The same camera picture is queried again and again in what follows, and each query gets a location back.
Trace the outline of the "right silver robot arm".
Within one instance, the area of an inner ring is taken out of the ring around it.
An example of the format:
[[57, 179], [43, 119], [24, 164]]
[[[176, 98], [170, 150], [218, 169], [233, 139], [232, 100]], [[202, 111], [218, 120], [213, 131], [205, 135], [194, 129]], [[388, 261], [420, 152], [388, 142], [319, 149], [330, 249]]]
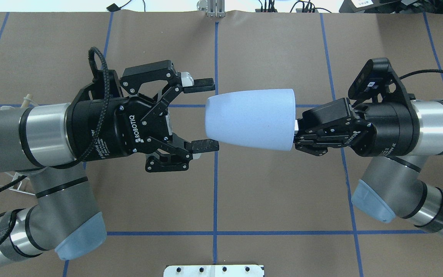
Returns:
[[443, 155], [443, 100], [352, 106], [340, 98], [302, 113], [294, 145], [315, 156], [350, 147], [371, 157], [353, 205], [378, 221], [399, 217], [443, 236], [443, 189], [418, 178], [430, 156]]

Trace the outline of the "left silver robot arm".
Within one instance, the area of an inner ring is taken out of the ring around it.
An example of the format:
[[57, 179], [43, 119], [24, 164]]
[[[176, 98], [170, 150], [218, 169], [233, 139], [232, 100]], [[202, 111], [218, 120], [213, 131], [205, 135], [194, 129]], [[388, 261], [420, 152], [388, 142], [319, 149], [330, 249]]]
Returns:
[[37, 204], [0, 213], [0, 267], [54, 250], [72, 260], [106, 239], [85, 163], [146, 156], [146, 172], [179, 172], [215, 140], [186, 141], [172, 131], [169, 105], [181, 93], [216, 89], [212, 78], [193, 79], [171, 61], [126, 68], [121, 77], [91, 49], [92, 82], [72, 102], [0, 109], [0, 187], [30, 185]]

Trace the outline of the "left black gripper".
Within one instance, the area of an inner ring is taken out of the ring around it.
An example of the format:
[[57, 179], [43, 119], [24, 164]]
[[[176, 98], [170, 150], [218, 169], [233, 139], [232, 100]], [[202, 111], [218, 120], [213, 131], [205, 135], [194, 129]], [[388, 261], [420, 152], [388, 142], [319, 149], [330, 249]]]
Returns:
[[171, 61], [126, 68], [121, 77], [105, 62], [89, 61], [93, 79], [67, 109], [72, 153], [89, 162], [144, 153], [148, 172], [185, 171], [192, 153], [219, 151], [217, 140], [188, 142], [171, 129], [168, 107], [180, 93], [216, 89], [213, 78], [194, 79]]

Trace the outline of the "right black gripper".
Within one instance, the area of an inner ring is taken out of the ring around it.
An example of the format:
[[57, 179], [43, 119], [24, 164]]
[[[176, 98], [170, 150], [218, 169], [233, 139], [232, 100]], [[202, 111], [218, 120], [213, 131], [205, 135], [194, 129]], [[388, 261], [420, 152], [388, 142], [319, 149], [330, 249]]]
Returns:
[[345, 147], [362, 157], [404, 156], [418, 141], [413, 106], [399, 102], [353, 107], [348, 98], [340, 98], [303, 112], [296, 122], [294, 147], [315, 156]]

